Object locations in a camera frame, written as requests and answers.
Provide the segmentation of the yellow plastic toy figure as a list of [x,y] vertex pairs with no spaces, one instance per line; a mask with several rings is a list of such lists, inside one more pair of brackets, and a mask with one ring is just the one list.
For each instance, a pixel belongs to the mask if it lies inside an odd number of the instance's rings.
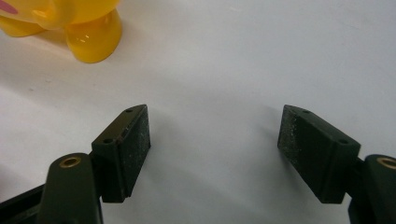
[[0,30],[22,37],[63,30],[68,48],[84,63],[107,58],[122,33],[120,0],[0,0]]

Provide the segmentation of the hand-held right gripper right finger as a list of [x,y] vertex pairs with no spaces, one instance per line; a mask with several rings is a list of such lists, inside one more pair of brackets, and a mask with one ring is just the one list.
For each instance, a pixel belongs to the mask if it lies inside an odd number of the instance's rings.
[[283,107],[277,147],[321,203],[350,196],[350,224],[396,224],[396,158],[360,159],[360,143],[294,105]]

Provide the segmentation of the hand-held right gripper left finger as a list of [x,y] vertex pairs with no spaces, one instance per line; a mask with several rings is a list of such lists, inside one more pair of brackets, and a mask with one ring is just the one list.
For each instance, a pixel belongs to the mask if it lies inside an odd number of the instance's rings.
[[150,149],[146,105],[123,110],[92,142],[92,151],[54,161],[36,224],[103,224],[102,203],[123,203]]

